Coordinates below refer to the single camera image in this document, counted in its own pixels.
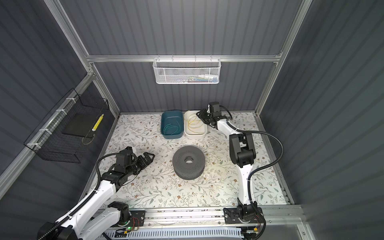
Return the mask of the teal plastic tray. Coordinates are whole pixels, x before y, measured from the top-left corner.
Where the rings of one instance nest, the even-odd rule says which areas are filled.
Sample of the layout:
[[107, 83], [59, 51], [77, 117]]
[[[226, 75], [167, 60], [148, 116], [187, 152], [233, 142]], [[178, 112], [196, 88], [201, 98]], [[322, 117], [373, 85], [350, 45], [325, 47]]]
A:
[[161, 116], [161, 134], [167, 140], [179, 139], [184, 133], [184, 116], [179, 110], [163, 112]]

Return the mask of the grey foam spool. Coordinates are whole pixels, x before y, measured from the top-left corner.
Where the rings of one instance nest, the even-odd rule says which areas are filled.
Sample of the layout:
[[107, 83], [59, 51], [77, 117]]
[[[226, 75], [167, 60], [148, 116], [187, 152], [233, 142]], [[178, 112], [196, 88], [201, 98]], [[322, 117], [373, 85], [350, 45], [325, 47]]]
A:
[[181, 147], [173, 155], [172, 161], [176, 175], [183, 180], [197, 179], [205, 170], [205, 155], [195, 146]]

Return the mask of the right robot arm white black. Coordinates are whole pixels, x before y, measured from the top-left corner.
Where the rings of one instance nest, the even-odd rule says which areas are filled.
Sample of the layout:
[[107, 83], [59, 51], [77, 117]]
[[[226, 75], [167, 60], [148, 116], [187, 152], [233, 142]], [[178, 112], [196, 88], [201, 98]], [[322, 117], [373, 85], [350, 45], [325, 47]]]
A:
[[[211, 102], [206, 109], [196, 113], [197, 117], [206, 125], [222, 132], [229, 138], [229, 152], [232, 163], [236, 166], [239, 175], [239, 196], [236, 216], [242, 222], [257, 220], [264, 224], [265, 218], [258, 207], [257, 202], [252, 200], [252, 177], [255, 173], [263, 171], [277, 164], [283, 157], [284, 146], [275, 136], [262, 131], [240, 130], [230, 123], [232, 114], [227, 108], [218, 102]], [[254, 145], [253, 134], [265, 135], [274, 139], [280, 146], [280, 155], [273, 162], [254, 169], [257, 156]]]

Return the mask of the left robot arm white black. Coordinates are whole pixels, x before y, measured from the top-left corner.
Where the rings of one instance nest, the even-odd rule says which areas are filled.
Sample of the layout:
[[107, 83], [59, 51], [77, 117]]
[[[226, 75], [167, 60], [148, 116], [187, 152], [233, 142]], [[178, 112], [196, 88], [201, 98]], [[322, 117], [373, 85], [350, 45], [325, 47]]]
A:
[[154, 161], [155, 155], [145, 152], [137, 156], [131, 147], [110, 155], [116, 157], [112, 168], [102, 174], [100, 163], [108, 156], [99, 158], [95, 164], [95, 188], [54, 223], [45, 223], [37, 233], [38, 240], [95, 240], [115, 225], [126, 234], [144, 224], [143, 217], [131, 214], [128, 204], [112, 199], [127, 184], [128, 177], [137, 176]]

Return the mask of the white plastic tray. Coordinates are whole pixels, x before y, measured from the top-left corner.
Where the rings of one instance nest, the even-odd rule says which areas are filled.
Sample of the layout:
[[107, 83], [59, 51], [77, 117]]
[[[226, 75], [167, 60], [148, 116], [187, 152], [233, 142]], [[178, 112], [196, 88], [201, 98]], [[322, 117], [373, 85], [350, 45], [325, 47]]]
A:
[[203, 139], [208, 132], [208, 126], [197, 117], [197, 112], [186, 111], [184, 113], [184, 134], [188, 139]]

